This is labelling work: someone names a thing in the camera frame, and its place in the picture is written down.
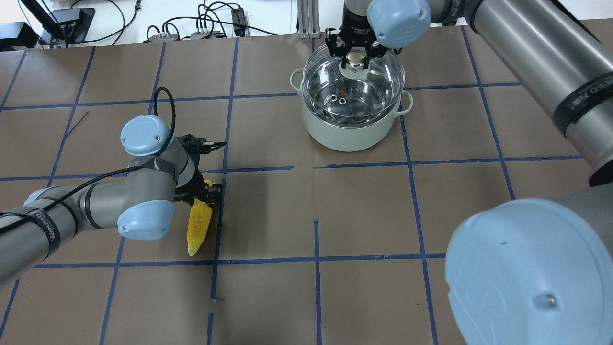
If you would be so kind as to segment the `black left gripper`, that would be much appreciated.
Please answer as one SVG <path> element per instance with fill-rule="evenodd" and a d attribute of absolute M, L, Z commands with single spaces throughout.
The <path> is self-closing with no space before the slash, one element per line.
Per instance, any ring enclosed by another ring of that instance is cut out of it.
<path fill-rule="evenodd" d="M 179 171 L 175 200 L 189 205 L 197 200 L 209 207 L 216 207 L 223 198 L 223 186 L 207 185 L 198 168 L 199 160 L 201 154 L 210 154 L 219 150 L 225 147 L 227 142 L 210 141 L 193 135 L 180 136 L 177 141 L 181 144 L 182 151 L 186 153 L 186 163 Z"/>

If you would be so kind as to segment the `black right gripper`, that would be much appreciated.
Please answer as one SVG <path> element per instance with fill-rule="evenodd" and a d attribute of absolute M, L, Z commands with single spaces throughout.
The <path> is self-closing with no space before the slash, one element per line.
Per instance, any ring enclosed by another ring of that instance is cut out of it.
<path fill-rule="evenodd" d="M 339 29 L 328 27 L 325 30 L 325 43 L 331 57 L 340 60 L 340 68 L 347 67 L 346 55 L 353 48 L 364 48 L 363 69 L 370 67 L 370 61 L 381 58 L 389 50 L 377 41 L 374 29 L 365 15 L 343 10 L 343 20 Z"/>

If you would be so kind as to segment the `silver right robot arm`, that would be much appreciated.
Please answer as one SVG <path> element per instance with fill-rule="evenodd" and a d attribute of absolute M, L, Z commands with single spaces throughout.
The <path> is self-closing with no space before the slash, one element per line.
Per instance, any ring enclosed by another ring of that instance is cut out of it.
<path fill-rule="evenodd" d="M 471 244 L 447 257 L 454 230 L 512 199 L 586 188 L 588 164 L 527 90 L 468 27 L 436 27 L 400 56 L 412 111 L 379 144 L 355 152 L 314 146 L 320 342 L 464 345 L 447 279 L 484 290 Z"/>

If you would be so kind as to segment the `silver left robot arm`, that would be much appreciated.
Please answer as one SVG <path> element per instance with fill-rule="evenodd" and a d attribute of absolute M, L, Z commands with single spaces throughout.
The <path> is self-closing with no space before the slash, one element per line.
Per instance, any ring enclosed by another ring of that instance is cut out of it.
<path fill-rule="evenodd" d="M 176 138 L 154 115 L 132 118 L 121 130 L 120 141 L 132 158 L 125 179 L 51 186 L 1 214 L 2 288 L 85 230 L 117 229 L 128 239 L 158 240 L 170 233 L 175 202 L 220 203 L 222 186 L 205 181 L 198 166 L 202 154 L 225 142 L 193 135 Z"/>

